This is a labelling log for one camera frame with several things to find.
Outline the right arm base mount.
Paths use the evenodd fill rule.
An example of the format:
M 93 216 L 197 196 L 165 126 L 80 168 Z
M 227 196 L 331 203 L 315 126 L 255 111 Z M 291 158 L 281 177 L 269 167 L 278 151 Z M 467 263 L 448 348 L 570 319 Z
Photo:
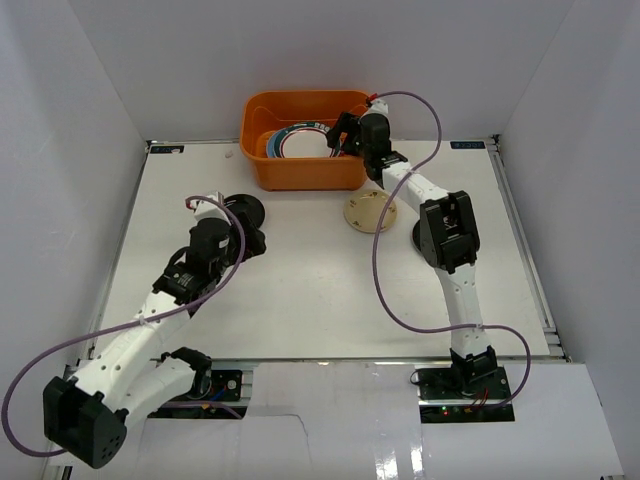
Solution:
M 470 384 L 452 367 L 416 369 L 409 381 L 417 388 L 423 425 L 515 421 L 514 408 L 506 403 L 511 390 L 503 367 Z

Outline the blue plate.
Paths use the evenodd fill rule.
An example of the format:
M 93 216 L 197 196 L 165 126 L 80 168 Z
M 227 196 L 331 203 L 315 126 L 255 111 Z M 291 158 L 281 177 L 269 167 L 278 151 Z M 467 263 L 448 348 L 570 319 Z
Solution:
M 274 132 L 268 139 L 266 143 L 266 156 L 268 158 L 277 158 L 277 152 L 275 147 L 275 140 L 278 132 Z

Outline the green rimmed white plate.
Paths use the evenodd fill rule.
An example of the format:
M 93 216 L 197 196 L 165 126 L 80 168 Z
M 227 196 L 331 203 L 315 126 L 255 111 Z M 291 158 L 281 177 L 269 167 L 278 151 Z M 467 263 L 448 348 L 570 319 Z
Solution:
M 317 121 L 305 121 L 284 127 L 275 140 L 277 158 L 335 158 L 341 150 L 327 146 L 328 125 Z

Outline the black plate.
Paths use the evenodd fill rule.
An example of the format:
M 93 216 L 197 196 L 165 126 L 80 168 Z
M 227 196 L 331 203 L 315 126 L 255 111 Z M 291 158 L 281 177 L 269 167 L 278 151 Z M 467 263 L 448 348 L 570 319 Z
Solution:
M 266 211 L 262 202 L 249 194 L 235 194 L 225 198 L 224 205 L 241 221 L 260 229 L 265 221 Z
M 421 252 L 420 221 L 414 224 L 411 233 L 412 244 L 417 252 Z

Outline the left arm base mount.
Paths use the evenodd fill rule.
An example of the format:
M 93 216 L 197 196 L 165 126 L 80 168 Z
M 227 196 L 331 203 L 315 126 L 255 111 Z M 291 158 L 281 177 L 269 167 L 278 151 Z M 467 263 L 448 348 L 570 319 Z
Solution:
M 171 418 L 186 419 L 242 419 L 246 408 L 240 405 L 243 372 L 241 370 L 213 370 L 209 390 L 200 399 L 182 395 L 163 405 Z

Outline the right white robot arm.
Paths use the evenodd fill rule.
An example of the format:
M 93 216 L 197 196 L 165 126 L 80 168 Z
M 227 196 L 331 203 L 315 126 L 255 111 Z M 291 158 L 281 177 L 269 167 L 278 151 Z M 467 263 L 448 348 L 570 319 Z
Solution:
M 330 148 L 361 157 L 368 178 L 419 215 L 414 227 L 418 249 L 440 281 L 447 308 L 452 388 L 463 398 L 477 397 L 498 365 L 476 291 L 480 238 L 470 196 L 447 191 L 420 174 L 393 149 L 387 115 L 374 108 L 361 116 L 341 113 L 326 139 Z

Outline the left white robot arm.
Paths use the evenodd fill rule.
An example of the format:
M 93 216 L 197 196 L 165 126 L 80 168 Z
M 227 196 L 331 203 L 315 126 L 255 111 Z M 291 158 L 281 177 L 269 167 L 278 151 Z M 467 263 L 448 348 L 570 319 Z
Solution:
M 46 437 L 88 466 L 108 464 L 130 427 L 169 401 L 198 401 L 212 386 L 212 360 L 187 347 L 166 352 L 237 266 L 266 251 L 266 212 L 254 196 L 192 197 L 189 242 L 168 260 L 133 320 L 70 378 L 43 392 Z

